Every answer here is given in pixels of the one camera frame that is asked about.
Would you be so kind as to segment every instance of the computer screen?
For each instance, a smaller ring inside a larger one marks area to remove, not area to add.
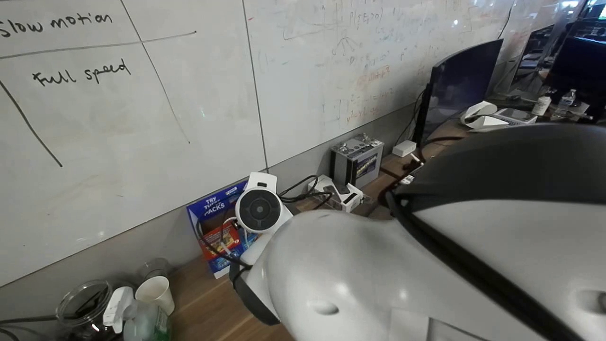
[[[503,39],[460,51],[431,70],[413,141],[424,142],[442,123],[484,100]]]
[[[606,101],[606,42],[569,37],[564,41],[545,83],[563,92],[576,89],[579,99]]]

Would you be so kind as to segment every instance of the battery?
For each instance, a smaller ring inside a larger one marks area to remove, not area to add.
[[[330,177],[361,188],[379,177],[385,144],[365,133],[330,148]]]

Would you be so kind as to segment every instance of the white bottle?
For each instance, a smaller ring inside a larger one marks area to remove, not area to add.
[[[548,96],[540,97],[534,105],[534,108],[532,109],[532,114],[536,116],[545,115],[549,104],[551,104],[551,98],[549,98]]]
[[[572,89],[568,93],[566,93],[566,95],[562,96],[562,99],[560,100],[560,103],[558,104],[558,109],[552,115],[552,117],[553,118],[565,118],[568,108],[570,108],[570,106],[572,106],[575,99],[576,99],[576,90]]]
[[[170,341],[170,324],[164,310],[135,300],[133,288],[128,286],[114,291],[103,314],[103,325],[111,326],[116,334],[123,332],[123,323],[124,341]]]

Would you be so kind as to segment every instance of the soap bottle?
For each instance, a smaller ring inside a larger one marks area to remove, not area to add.
[[[123,333],[124,341],[170,341],[170,322],[164,310],[135,300],[133,288],[128,286],[112,294],[103,325],[111,326],[116,334]]]

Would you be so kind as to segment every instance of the white paper cup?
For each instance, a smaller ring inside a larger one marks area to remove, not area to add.
[[[175,311],[175,301],[170,293],[168,279],[164,276],[152,277],[139,286],[135,293],[135,298],[142,302],[154,303],[158,305],[166,315]]]

